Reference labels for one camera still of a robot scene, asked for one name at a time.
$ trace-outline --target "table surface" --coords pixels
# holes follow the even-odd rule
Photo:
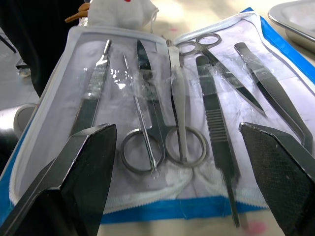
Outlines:
[[[313,65],[315,54],[290,41],[285,30],[268,18],[271,7],[285,0],[152,0],[159,8],[154,32],[167,39],[194,31],[235,15],[247,7],[253,8]],[[284,236],[269,210],[241,214],[242,227],[236,229],[231,216],[193,220],[159,220],[101,225],[98,236]]]

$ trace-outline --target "scissors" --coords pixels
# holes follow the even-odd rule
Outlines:
[[[167,126],[164,122],[162,109],[161,109],[161,105],[158,98],[157,88],[155,87],[152,81],[153,76],[151,72],[149,58],[140,40],[137,41],[137,55],[138,55],[139,69],[148,71],[148,73],[146,73],[143,76],[143,80],[147,84],[146,88],[148,89],[146,93],[148,94],[147,106],[148,106],[148,111],[150,114],[152,126],[150,128],[146,128],[145,124],[142,123],[143,119],[141,119],[140,114],[139,114],[139,112],[141,113],[141,109],[138,108],[138,106],[136,106],[139,120],[140,120],[140,125],[142,128],[138,128],[138,129],[134,129],[130,131],[129,133],[127,133],[127,135],[123,139],[122,144],[121,144],[121,158],[122,158],[123,164],[132,172],[135,172],[138,174],[151,172],[152,176],[156,176],[156,174],[154,173],[156,173],[157,167],[164,161],[166,156],[169,158],[170,161],[172,161],[174,164],[180,167],[192,168],[194,166],[199,165],[204,160],[207,153],[207,143],[206,143],[205,137],[195,128],[190,127],[190,126],[185,126],[186,131],[195,135],[197,139],[199,140],[201,144],[201,156],[194,162],[184,162],[176,158],[175,154],[172,152],[169,146],[169,143],[170,143],[169,138],[171,134],[177,131],[179,128],[178,126]],[[139,169],[134,166],[131,166],[126,159],[126,154],[125,154],[126,144],[133,136],[138,135],[138,134],[144,135],[147,151],[150,158],[150,169],[143,170],[143,169]],[[151,140],[157,143],[161,152],[161,157],[157,162],[156,162],[156,159],[153,157],[153,153],[150,151],[152,149],[151,149],[151,142],[149,140],[149,137],[151,137]]]
[[[201,40],[207,37],[215,38],[216,41],[214,43],[203,44]],[[263,108],[258,103],[258,101],[254,98],[254,96],[245,88],[245,86],[236,78],[234,74],[232,74],[229,69],[227,69],[210,51],[210,48],[213,48],[220,44],[222,41],[220,35],[216,33],[206,33],[198,36],[196,41],[185,41],[177,44],[178,48],[182,48],[184,46],[194,46],[191,51],[181,52],[180,55],[182,57],[193,54],[203,54],[206,56],[210,62],[211,66],[216,66],[219,69],[219,72],[222,73],[225,80],[236,90],[236,92],[250,105],[252,105],[256,110],[261,112],[263,115],[265,114]]]

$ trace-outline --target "pink stain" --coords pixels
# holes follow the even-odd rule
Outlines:
[[[251,221],[248,223],[248,228],[246,233],[250,236],[260,235],[264,233],[267,229],[267,226],[260,221]]]

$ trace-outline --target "white stuffed toy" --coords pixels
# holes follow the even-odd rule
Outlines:
[[[150,0],[93,0],[79,8],[66,22],[88,17],[90,26],[111,26],[131,30],[155,20],[158,8]]]

